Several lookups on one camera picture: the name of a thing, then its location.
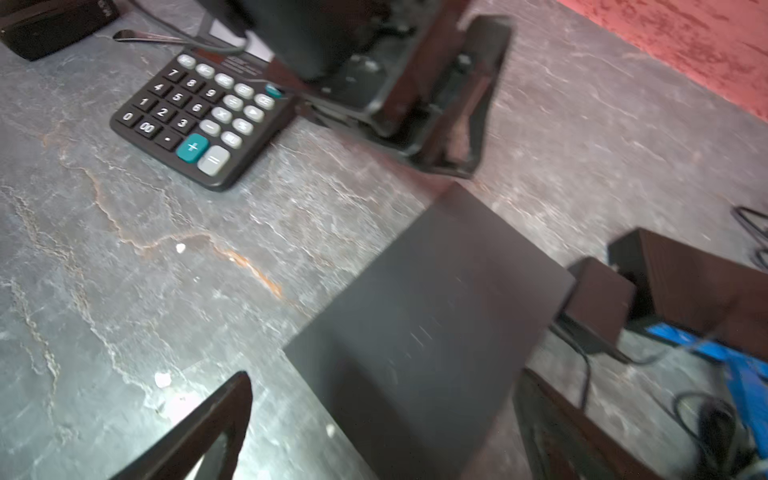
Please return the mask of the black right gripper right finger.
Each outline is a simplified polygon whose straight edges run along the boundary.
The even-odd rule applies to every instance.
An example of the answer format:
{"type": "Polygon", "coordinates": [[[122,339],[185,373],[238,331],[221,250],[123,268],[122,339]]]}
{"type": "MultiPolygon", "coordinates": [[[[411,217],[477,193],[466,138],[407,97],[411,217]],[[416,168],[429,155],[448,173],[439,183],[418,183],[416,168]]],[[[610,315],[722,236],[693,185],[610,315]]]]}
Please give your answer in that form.
{"type": "Polygon", "coordinates": [[[657,479],[659,475],[530,369],[514,408],[534,479],[657,479]]]}

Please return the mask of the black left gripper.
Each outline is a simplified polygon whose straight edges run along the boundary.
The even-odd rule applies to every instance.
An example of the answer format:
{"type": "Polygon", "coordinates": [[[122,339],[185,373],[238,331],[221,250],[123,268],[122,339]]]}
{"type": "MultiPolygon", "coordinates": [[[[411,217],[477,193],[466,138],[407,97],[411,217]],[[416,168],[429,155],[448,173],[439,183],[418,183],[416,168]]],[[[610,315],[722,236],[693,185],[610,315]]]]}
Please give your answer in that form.
{"type": "Polygon", "coordinates": [[[392,138],[389,156],[399,163],[461,179],[479,168],[488,112],[515,34],[510,17],[474,17],[457,51],[466,1],[201,5],[230,31],[254,33],[320,107],[378,135],[395,134],[411,112],[392,138]]]}

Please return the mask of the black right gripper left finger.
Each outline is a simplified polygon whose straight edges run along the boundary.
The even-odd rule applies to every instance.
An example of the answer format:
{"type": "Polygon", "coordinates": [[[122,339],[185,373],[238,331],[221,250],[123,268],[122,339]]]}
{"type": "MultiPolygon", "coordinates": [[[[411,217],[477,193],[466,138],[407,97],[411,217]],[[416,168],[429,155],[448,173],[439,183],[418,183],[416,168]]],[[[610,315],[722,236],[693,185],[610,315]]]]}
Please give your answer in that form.
{"type": "Polygon", "coordinates": [[[236,372],[116,479],[231,479],[238,464],[253,403],[252,384],[236,372]]]}

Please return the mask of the black power adapter with cable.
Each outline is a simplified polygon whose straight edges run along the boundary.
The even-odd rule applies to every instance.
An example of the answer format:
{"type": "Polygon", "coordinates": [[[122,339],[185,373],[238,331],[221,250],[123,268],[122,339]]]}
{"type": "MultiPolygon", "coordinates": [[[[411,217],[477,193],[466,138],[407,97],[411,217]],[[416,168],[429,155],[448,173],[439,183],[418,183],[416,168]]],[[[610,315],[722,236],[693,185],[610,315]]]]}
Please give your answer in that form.
{"type": "Polygon", "coordinates": [[[675,395],[671,412],[700,454],[696,479],[767,477],[767,356],[726,347],[713,332],[681,336],[678,348],[723,367],[728,400],[701,391],[675,395]]]}

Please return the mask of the black network switch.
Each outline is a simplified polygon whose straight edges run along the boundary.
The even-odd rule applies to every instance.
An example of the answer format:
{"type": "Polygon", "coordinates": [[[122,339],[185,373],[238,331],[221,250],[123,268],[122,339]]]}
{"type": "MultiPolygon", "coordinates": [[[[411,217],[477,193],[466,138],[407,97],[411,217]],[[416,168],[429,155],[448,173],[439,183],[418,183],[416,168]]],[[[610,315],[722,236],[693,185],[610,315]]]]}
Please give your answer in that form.
{"type": "Polygon", "coordinates": [[[657,324],[767,360],[767,274],[637,228],[608,245],[608,260],[636,287],[626,327],[657,324]]]}
{"type": "Polygon", "coordinates": [[[460,185],[285,347],[381,479],[456,479],[575,280],[460,185]]]}

